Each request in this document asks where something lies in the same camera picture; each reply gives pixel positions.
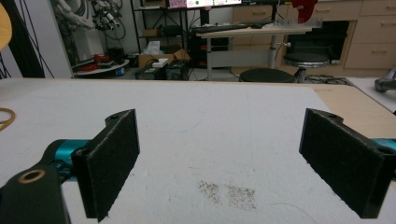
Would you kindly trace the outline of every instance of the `red object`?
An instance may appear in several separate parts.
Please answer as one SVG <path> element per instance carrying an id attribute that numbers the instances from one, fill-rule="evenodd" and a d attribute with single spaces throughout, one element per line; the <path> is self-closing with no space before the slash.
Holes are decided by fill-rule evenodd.
<path id="1" fill-rule="evenodd" d="M 107 55 L 104 55 L 104 54 L 94 54 L 92 56 L 92 58 L 93 58 L 93 60 L 96 63 L 109 63 L 109 62 L 111 62 L 110 57 L 107 56 Z"/>
<path id="2" fill-rule="evenodd" d="M 91 72 L 93 70 L 98 69 L 98 65 L 96 63 L 84 64 L 80 66 L 77 70 L 79 72 Z"/>
<path id="3" fill-rule="evenodd" d="M 298 10 L 298 23 L 304 23 L 311 18 L 317 2 L 318 0 L 291 0 L 293 7 Z"/>

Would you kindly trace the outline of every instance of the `round stool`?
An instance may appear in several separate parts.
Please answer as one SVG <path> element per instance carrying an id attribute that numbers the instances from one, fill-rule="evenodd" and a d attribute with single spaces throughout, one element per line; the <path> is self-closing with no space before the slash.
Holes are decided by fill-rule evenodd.
<path id="1" fill-rule="evenodd" d="M 254 68 L 242 72 L 239 76 L 240 82 L 275 82 L 292 83 L 294 76 L 291 74 L 272 68 Z"/>
<path id="2" fill-rule="evenodd" d="M 290 53 L 283 56 L 285 64 L 298 67 L 299 69 L 294 74 L 297 82 L 304 82 L 305 68 L 325 67 L 329 64 L 329 58 L 313 53 Z"/>

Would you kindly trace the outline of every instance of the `black cable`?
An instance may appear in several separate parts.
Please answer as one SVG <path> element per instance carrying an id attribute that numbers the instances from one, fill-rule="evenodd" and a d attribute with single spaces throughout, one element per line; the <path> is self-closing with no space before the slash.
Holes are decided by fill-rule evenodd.
<path id="1" fill-rule="evenodd" d="M 22 19 L 25 21 L 24 10 L 23 10 L 23 6 L 22 6 L 22 1 L 21 0 L 20 0 L 20 7 L 21 7 Z"/>
<path id="2" fill-rule="evenodd" d="M 229 67 L 228 69 L 229 69 L 230 74 L 233 75 L 234 77 L 237 77 L 238 80 L 239 80 L 239 76 L 237 76 L 237 75 L 233 72 L 233 69 L 232 69 L 231 67 Z"/>
<path id="3" fill-rule="evenodd" d="M 122 0 L 120 0 L 120 6 L 117 6 L 119 9 L 122 9 L 122 6 L 123 6 L 123 2 L 122 2 Z"/>
<path id="4" fill-rule="evenodd" d="M 124 24 L 122 23 L 122 21 L 121 21 L 119 18 L 116 18 L 116 20 L 119 21 L 119 23 L 120 23 L 120 25 L 121 25 L 121 27 L 122 27 L 122 30 L 123 30 L 122 36 L 121 36 L 121 37 L 117 37 L 117 36 L 116 36 L 116 37 L 113 37 L 113 36 L 108 35 L 108 34 L 106 33 L 106 31 L 103 31 L 103 33 L 104 33 L 108 38 L 110 38 L 110 39 L 112 39 L 112 40 L 122 40 L 122 39 L 126 36 L 125 26 L 124 26 Z"/>
<path id="5" fill-rule="evenodd" d="M 38 55 L 39 55 L 39 60 L 40 60 L 41 69 L 43 69 L 43 68 L 44 68 L 44 66 L 43 66 L 43 57 L 41 56 L 40 48 L 39 48 L 39 46 L 38 46 L 38 39 L 37 39 L 37 35 L 35 34 L 35 27 L 33 26 L 32 18 L 30 17 L 29 8 L 27 7 L 26 1 L 25 1 L 25 0 L 23 0 L 23 4 L 24 4 L 24 6 L 25 6 L 25 8 L 26 8 L 26 13 L 27 13 L 27 16 L 28 16 L 28 18 L 29 18 L 30 26 L 31 26 L 32 31 L 33 31 L 33 35 L 35 36 L 35 42 L 33 42 L 33 43 L 34 43 L 35 49 L 37 50 Z M 23 16 L 23 22 L 24 22 L 25 25 L 26 25 L 26 20 L 25 20 L 24 16 Z"/>
<path id="6" fill-rule="evenodd" d="M 41 54 L 41 52 L 40 52 L 40 48 L 39 48 L 39 45 L 38 45 L 37 35 L 35 34 L 35 27 L 33 26 L 32 18 L 31 18 L 31 16 L 30 16 L 30 12 L 29 12 L 29 8 L 28 8 L 28 6 L 27 6 L 25 0 L 23 0 L 23 4 L 24 4 L 24 6 L 25 6 L 25 8 L 26 8 L 26 13 L 27 13 L 27 16 L 28 16 L 28 19 L 29 19 L 29 22 L 30 22 L 30 26 L 32 27 L 32 31 L 33 31 L 35 40 L 33 40 L 33 38 L 32 38 L 32 36 L 30 35 L 30 33 L 28 33 L 28 35 L 29 35 L 29 38 L 30 38 L 30 40 L 32 41 L 34 47 L 35 47 L 35 50 L 36 50 L 37 54 L 38 54 L 38 57 L 39 57 L 39 60 L 40 60 L 41 69 L 44 68 L 44 66 L 43 66 L 43 63 L 44 63 L 44 65 L 46 65 L 46 68 L 47 68 L 47 70 L 49 71 L 50 75 L 51 75 L 52 77 L 54 77 L 54 75 L 53 75 L 52 72 L 50 71 L 49 66 L 47 65 L 47 62 L 44 60 L 44 57 L 42 56 L 42 54 Z"/>
<path id="7" fill-rule="evenodd" d="M 282 44 L 280 44 L 279 48 L 277 48 L 277 50 L 276 50 L 275 60 L 276 60 L 277 54 L 279 53 L 279 50 L 280 50 L 281 48 L 282 48 Z"/>
<path id="8" fill-rule="evenodd" d="M 58 18 L 58 16 L 56 18 L 60 21 L 61 24 L 64 25 L 64 28 L 65 28 L 65 30 L 67 32 L 67 35 L 65 35 L 65 37 L 69 37 L 70 38 L 70 42 L 71 42 L 70 45 L 71 45 L 71 51 L 72 51 L 71 53 L 72 53 L 72 55 L 71 56 L 69 55 L 68 49 L 66 49 L 66 51 L 67 51 L 67 57 L 69 59 L 69 62 L 71 63 L 72 67 L 74 67 L 77 64 L 76 55 L 78 55 L 76 53 L 76 50 L 77 50 L 76 41 L 75 41 L 75 39 L 73 37 L 72 31 L 67 26 L 67 18 L 62 13 L 60 15 L 64 18 L 63 20 L 61 18 Z"/>
<path id="9" fill-rule="evenodd" d="M 105 43 L 106 43 L 106 50 L 108 50 L 108 39 L 107 39 L 107 35 L 105 33 Z"/>
<path id="10" fill-rule="evenodd" d="M 122 48 L 122 44 L 120 42 L 120 38 L 117 36 L 116 30 L 114 30 L 114 36 L 117 38 L 117 42 L 119 42 L 120 47 Z"/>
<path id="11" fill-rule="evenodd" d="M 0 69 L 0 72 L 2 73 L 1 76 L 3 78 L 7 78 L 7 75 L 8 77 L 11 77 L 11 74 L 8 72 L 6 65 L 4 64 L 3 55 L 1 54 L 1 52 L 0 52 L 0 64 L 2 64 L 3 66 L 3 70 Z"/>
<path id="12" fill-rule="evenodd" d="M 84 15 L 84 11 L 85 11 L 85 0 L 81 0 L 80 1 L 80 5 L 78 7 L 78 9 L 74 12 L 74 14 L 82 16 Z"/>

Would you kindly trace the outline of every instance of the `white tabletop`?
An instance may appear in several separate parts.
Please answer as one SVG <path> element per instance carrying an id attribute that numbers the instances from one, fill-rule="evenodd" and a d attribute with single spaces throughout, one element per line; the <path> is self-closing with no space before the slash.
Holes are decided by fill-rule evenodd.
<path id="1" fill-rule="evenodd" d="M 103 223 L 394 223 L 396 189 L 379 219 L 362 220 L 298 149 L 311 88 L 211 82 L 0 80 L 0 186 L 56 139 L 91 139 L 104 118 L 136 109 L 141 154 Z M 77 183 L 63 184 L 73 223 Z"/>
<path id="2" fill-rule="evenodd" d="M 390 112 L 396 111 L 396 90 L 379 92 L 375 90 L 375 80 L 378 77 L 349 77 L 349 80 L 359 90 L 366 93 Z"/>

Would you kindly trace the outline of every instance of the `wooden drawer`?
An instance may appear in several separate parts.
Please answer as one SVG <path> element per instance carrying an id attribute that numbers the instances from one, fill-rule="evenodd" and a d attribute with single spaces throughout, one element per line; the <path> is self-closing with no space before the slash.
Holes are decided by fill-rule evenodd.
<path id="1" fill-rule="evenodd" d="M 396 44 L 352 44 L 345 68 L 388 69 L 396 65 Z"/>
<path id="2" fill-rule="evenodd" d="M 396 43 L 396 16 L 360 17 L 352 43 Z"/>
<path id="3" fill-rule="evenodd" d="M 284 39 L 284 35 L 278 35 L 276 37 L 276 42 L 282 42 L 283 39 Z M 270 35 L 244 36 L 244 37 L 236 37 L 233 39 L 233 45 L 263 45 L 263 44 L 271 44 Z"/>
<path id="4" fill-rule="evenodd" d="M 318 2 L 312 17 L 324 21 L 355 21 L 361 11 L 361 1 Z M 292 5 L 288 8 L 288 18 L 297 18 L 298 11 Z"/>
<path id="5" fill-rule="evenodd" d="M 396 15 L 395 0 L 365 0 L 361 6 L 361 16 Z"/>
<path id="6" fill-rule="evenodd" d="M 286 16 L 288 11 L 287 6 L 279 8 L 279 14 Z M 244 6 L 233 8 L 233 21 L 263 21 L 271 20 L 272 7 L 271 6 Z"/>

